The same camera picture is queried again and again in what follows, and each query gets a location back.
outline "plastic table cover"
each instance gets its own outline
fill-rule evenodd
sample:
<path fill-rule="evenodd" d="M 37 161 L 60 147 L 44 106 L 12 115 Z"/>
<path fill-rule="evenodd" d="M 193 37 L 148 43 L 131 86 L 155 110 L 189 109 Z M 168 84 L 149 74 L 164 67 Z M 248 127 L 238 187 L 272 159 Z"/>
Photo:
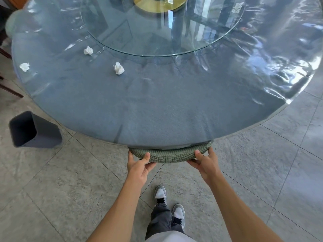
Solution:
<path fill-rule="evenodd" d="M 13 61 L 46 113 L 104 141 L 178 148 L 250 128 L 290 104 L 321 61 L 320 0 L 245 0 L 240 22 L 224 38 L 168 57 L 100 44 L 83 23 L 82 1 L 29 0 L 13 38 Z M 87 46 L 92 56 L 84 55 Z M 122 75 L 113 70 L 116 62 Z M 21 63 L 30 69 L 23 72 Z"/>

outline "gray trash can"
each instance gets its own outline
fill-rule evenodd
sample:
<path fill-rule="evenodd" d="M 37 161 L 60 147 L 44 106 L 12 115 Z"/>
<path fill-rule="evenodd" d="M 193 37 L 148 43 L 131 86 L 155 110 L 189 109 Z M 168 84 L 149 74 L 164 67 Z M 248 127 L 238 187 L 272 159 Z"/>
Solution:
<path fill-rule="evenodd" d="M 53 148 L 62 142 L 58 126 L 25 111 L 9 122 L 15 147 Z"/>

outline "gray and white sneaker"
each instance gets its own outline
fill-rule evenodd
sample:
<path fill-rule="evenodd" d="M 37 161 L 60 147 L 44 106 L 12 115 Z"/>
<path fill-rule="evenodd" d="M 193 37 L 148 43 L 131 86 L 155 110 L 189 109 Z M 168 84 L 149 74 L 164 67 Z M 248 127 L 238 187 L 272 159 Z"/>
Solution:
<path fill-rule="evenodd" d="M 173 208 L 173 223 L 179 224 L 184 229 L 185 227 L 185 211 L 184 207 L 181 204 L 176 204 Z"/>
<path fill-rule="evenodd" d="M 166 189 L 163 185 L 159 185 L 154 194 L 154 204 L 155 206 L 160 203 L 166 204 Z"/>

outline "chair leg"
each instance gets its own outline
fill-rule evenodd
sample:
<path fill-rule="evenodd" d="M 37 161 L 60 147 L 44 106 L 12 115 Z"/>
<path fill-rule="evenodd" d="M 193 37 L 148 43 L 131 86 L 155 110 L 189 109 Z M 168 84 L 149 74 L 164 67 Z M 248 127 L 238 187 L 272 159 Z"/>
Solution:
<path fill-rule="evenodd" d="M 7 53 L 5 50 L 3 50 L 2 48 L 0 48 L 0 54 L 2 54 L 3 56 L 5 56 L 6 58 L 12 60 L 12 56 L 9 53 Z"/>
<path fill-rule="evenodd" d="M 22 96 L 20 93 L 17 93 L 16 91 L 14 91 L 14 90 L 12 90 L 12 89 L 10 89 L 10 88 L 8 88 L 8 87 L 4 86 L 4 85 L 1 85 L 1 84 L 0 84 L 0 88 L 5 89 L 6 91 L 8 91 L 8 92 L 10 92 L 10 93 L 14 94 L 14 95 L 15 95 L 15 96 L 17 96 L 17 97 L 20 97 L 20 98 L 23 98 L 23 97 L 24 97 L 24 96 Z"/>

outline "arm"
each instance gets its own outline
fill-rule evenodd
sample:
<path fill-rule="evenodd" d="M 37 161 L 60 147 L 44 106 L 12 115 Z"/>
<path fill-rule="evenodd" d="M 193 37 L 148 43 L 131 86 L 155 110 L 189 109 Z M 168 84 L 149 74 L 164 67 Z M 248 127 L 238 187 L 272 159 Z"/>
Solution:
<path fill-rule="evenodd" d="M 147 181 L 148 173 L 156 166 L 156 163 L 148 163 L 149 159 L 150 154 L 146 153 L 142 160 L 135 162 L 129 151 L 127 179 L 116 201 L 87 242 L 130 241 L 141 188 Z"/>
<path fill-rule="evenodd" d="M 222 175 L 218 158 L 212 148 L 209 156 L 195 151 L 197 160 L 188 163 L 199 170 L 218 203 L 232 242 L 282 242 L 255 213 L 236 195 Z"/>

